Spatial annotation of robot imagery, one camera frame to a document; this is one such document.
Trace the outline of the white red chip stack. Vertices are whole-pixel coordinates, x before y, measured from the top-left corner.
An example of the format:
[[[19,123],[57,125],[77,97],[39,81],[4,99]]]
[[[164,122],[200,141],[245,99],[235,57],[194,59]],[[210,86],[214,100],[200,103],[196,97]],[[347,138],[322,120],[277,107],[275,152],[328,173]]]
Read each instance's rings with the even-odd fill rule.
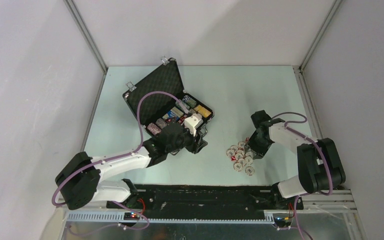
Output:
[[[248,176],[255,174],[254,160],[257,155],[251,150],[248,142],[245,142],[245,140],[239,141],[236,145],[231,145],[225,153],[230,160],[233,156],[236,158],[236,161],[232,161],[235,171],[243,172]]]

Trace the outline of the purple grey chip stack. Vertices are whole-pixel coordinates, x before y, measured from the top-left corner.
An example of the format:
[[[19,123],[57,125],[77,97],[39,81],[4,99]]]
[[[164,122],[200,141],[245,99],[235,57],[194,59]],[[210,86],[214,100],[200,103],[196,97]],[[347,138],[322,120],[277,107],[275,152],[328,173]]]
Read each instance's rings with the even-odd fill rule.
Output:
[[[167,123],[164,119],[162,119],[162,118],[157,119],[156,122],[155,122],[155,124],[156,124],[160,129],[163,129],[163,128],[165,128],[165,127],[168,125],[168,123]]]

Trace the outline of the black poker set case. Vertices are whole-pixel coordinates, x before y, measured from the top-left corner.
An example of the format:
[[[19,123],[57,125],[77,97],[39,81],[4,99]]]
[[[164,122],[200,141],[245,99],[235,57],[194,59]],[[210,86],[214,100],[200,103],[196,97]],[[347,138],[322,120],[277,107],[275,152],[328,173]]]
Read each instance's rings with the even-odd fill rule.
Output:
[[[206,125],[214,117],[214,111],[186,91],[175,58],[163,58],[162,61],[160,66],[142,80],[136,84],[128,84],[129,89],[123,94],[125,102],[135,118],[145,127],[146,132],[157,140],[157,135],[149,132],[147,126],[150,123],[155,124],[157,119],[163,119],[169,110],[176,107],[176,101],[182,101],[184,95],[189,95],[197,102],[197,105],[202,105],[212,112],[209,117],[202,117],[203,124],[197,130],[196,138],[204,138],[208,132]],[[185,113],[185,118],[192,114],[198,114],[194,108],[190,108],[189,113]]]

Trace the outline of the blue patterned card deck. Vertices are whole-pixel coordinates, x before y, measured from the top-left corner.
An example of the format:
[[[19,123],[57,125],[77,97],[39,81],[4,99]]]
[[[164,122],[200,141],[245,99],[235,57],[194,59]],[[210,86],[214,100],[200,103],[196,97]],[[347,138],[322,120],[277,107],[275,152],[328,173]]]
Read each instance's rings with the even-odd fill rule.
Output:
[[[170,109],[163,117],[162,119],[164,121],[166,121],[167,123],[179,123],[179,124],[182,124],[184,119],[185,119],[185,112],[182,111],[180,108],[178,107],[173,107],[172,109]]]

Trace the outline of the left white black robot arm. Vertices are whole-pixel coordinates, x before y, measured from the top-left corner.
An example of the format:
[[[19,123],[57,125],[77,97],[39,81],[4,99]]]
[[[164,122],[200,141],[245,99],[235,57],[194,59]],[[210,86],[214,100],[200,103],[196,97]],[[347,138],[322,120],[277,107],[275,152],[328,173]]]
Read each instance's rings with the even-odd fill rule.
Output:
[[[146,169],[165,161],[169,154],[186,149],[199,153],[207,142],[200,131],[191,133],[179,123],[171,123],[161,133],[143,141],[135,150],[113,156],[88,156],[79,152],[56,176],[56,193],[63,202],[52,197],[56,207],[66,205],[77,210],[90,202],[118,202],[125,208],[133,208],[138,202],[135,185],[127,178],[113,181],[112,178],[136,169]]]

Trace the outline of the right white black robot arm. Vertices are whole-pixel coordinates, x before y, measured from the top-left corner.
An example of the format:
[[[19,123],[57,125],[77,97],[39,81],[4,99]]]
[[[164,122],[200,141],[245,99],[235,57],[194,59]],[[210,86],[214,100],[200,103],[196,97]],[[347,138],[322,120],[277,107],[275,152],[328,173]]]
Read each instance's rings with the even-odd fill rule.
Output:
[[[258,159],[262,159],[273,144],[289,149],[296,156],[297,175],[273,185],[271,204],[284,209],[292,197],[313,193],[332,194],[345,183],[346,174],[335,142],[330,138],[316,139],[289,125],[280,114],[270,116],[265,110],[251,115],[254,133],[245,144]]]

